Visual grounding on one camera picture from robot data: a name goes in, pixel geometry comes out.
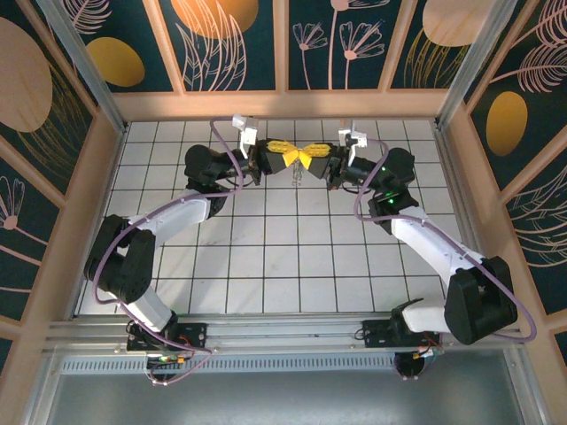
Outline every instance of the yellow oval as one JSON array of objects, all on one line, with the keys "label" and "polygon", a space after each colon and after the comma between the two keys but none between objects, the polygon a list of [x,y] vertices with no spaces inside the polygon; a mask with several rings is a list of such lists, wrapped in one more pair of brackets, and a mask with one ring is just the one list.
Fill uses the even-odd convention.
[{"label": "yellow oval", "polygon": [[258,0],[171,0],[175,13],[192,32],[207,38],[226,38],[230,32],[223,30],[226,23],[221,19],[217,3],[227,21],[232,16],[242,32],[258,16]]},{"label": "yellow oval", "polygon": [[513,91],[500,93],[493,101],[486,120],[486,140],[495,155],[505,157],[522,140],[528,122],[524,99]]},{"label": "yellow oval", "polygon": [[35,131],[50,114],[50,64],[26,31],[0,18],[0,122]]},{"label": "yellow oval", "polygon": [[423,32],[439,46],[472,44],[485,24],[494,0],[427,0]]},{"label": "yellow oval", "polygon": [[87,45],[92,60],[105,81],[120,87],[132,87],[145,76],[138,54],[117,38],[100,37]]}]

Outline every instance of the flower illustration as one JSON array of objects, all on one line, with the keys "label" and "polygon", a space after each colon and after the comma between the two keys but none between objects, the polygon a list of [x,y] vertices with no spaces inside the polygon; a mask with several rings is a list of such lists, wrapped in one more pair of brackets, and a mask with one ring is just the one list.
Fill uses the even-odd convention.
[{"label": "flower illustration", "polygon": [[321,22],[318,24],[306,24],[305,28],[301,24],[295,24],[292,28],[295,41],[298,42],[301,50],[301,60],[303,61],[303,74],[305,75],[305,83],[307,89],[311,89],[309,77],[307,76],[307,66],[305,62],[305,52],[311,49],[319,49],[327,45],[327,37],[321,28]]},{"label": "flower illustration", "polygon": [[338,29],[346,59],[345,89],[348,89],[348,69],[351,60],[372,58],[384,53],[384,44],[380,43],[380,22],[374,25],[360,24],[353,32],[353,22],[342,24]]},{"label": "flower illustration", "polygon": [[[18,216],[21,210],[21,206],[24,202],[24,194],[26,193],[26,186],[23,182],[18,179],[14,179],[12,186],[5,176],[0,176],[0,230],[15,230],[22,235],[38,242],[43,245],[47,245],[47,242],[43,241],[39,237],[35,237],[18,226]],[[40,266],[41,261],[37,259],[32,259],[26,254],[17,252],[7,246],[0,244],[0,251],[5,252],[17,259],[26,261],[27,263]],[[30,290],[18,290],[15,288],[6,288],[0,286],[0,290],[9,290],[11,292],[29,292]]]},{"label": "flower illustration", "polygon": [[333,21],[330,24],[329,69],[327,71],[329,90],[333,90],[333,47],[335,42],[337,14],[349,9],[370,9],[373,7],[385,6],[389,3],[390,0],[330,0],[330,6],[334,9],[334,12]]}]

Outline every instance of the white grid floor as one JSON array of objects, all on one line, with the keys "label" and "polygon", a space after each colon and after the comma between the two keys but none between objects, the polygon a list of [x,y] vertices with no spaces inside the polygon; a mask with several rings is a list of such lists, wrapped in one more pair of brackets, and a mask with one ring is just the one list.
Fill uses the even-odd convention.
[{"label": "white grid floor", "polygon": [[[430,122],[356,123],[368,137],[416,156],[413,197],[460,240]],[[229,123],[219,129],[236,148],[238,132]],[[338,121],[262,121],[259,138],[266,136],[299,147],[338,144]],[[183,189],[184,155],[194,143],[222,151],[208,121],[132,123],[106,214],[148,213]],[[372,160],[380,154],[376,145],[359,151]],[[307,171],[300,187],[291,180],[291,167],[264,178],[229,199],[218,216],[159,247],[152,285],[164,302],[177,313],[342,313],[390,311],[410,298],[445,296],[439,277],[408,246],[352,216],[355,195],[328,192]],[[116,313],[93,302],[90,284],[85,289],[78,314]]]}]

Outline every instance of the wall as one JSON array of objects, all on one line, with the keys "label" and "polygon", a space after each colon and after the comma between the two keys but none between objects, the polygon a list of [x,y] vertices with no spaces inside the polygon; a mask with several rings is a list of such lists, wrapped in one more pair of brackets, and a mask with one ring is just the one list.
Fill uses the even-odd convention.
[{"label": "wall", "polygon": [[528,0],[515,14],[448,133],[485,250],[508,261],[516,294],[538,325],[528,350],[561,423],[567,417],[567,4]]},{"label": "wall", "polygon": [[62,2],[127,120],[429,118],[493,3]]},{"label": "wall", "polygon": [[78,282],[117,135],[28,1],[0,9],[0,74],[0,414],[11,424]]}]

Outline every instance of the metal vent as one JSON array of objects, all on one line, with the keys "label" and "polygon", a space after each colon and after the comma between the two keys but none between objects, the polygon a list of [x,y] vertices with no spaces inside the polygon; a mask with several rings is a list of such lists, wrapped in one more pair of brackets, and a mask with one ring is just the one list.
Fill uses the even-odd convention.
[{"label": "metal vent", "polygon": [[[198,359],[184,365],[167,365],[156,373],[184,371],[195,366]],[[263,356],[218,356],[205,363],[197,373],[239,372],[307,372],[329,370],[372,370],[392,368],[393,354],[284,354]],[[111,358],[69,358],[63,362],[62,375],[132,375],[144,372],[145,359],[136,356]]]}]

